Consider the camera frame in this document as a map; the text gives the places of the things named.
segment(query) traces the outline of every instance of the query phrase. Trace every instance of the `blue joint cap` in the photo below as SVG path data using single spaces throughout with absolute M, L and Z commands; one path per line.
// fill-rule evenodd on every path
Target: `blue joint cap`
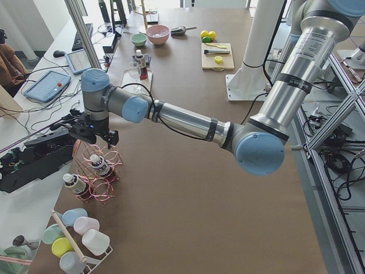
M 109 83 L 109 75 L 98 68 L 91 68 L 81 75 L 81 89 L 85 92 L 103 90 Z
M 365 15 L 364 0 L 328 0 L 330 5 L 339 13 L 349 17 Z
M 139 96 L 132 96 L 125 101 L 121 116 L 133 123 L 140 123 L 148 112 L 148 102 Z
M 301 36 L 298 34 L 290 34 L 290 42 L 296 44 Z
M 244 137 L 234 153 L 240 167 L 253 175 L 268 175 L 284 161 L 284 145 L 274 135 L 256 132 Z

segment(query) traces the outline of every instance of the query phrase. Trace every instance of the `wine glass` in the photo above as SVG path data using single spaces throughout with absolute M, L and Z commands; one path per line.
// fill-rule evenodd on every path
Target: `wine glass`
M 139 67 L 139 64 L 137 62 L 129 62 L 128 63 L 128 73 L 130 77 L 136 80 L 136 83 L 138 83 L 138 79 L 141 76 L 141 68 Z M 141 93 L 141 87 L 138 85 L 135 85 L 135 88 L 133 89 L 134 92 Z

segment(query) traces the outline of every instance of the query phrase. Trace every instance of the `pink bowl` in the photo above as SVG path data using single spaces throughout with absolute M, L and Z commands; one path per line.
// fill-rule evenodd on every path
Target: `pink bowl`
M 146 35 L 155 45 L 162 45 L 169 39 L 170 29 L 164 25 L 154 25 L 146 29 Z

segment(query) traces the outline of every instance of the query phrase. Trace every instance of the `wooden cutting board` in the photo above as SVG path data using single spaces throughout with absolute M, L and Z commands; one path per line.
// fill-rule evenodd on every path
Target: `wooden cutting board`
M 227 49 L 219 49 L 217 47 L 207 46 L 205 43 L 201 44 L 201 67 L 203 70 L 234 70 L 232 49 L 230 43 L 214 43 L 219 46 L 226 46 Z M 217 64 L 214 61 L 214 57 L 218 56 L 213 54 L 204 54 L 204 50 L 229 50 L 230 54 L 221 54 L 223 57 L 223 63 Z

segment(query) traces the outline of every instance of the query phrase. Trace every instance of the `yellow mug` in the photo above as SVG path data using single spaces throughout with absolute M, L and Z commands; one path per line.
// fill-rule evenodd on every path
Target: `yellow mug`
M 58 238 L 55 240 L 52 244 L 52 253 L 53 255 L 57 256 L 58 258 L 61 258 L 63 254 L 65 254 L 68 251 L 74 251 L 74 248 L 70 244 L 70 242 L 67 240 L 66 237 Z

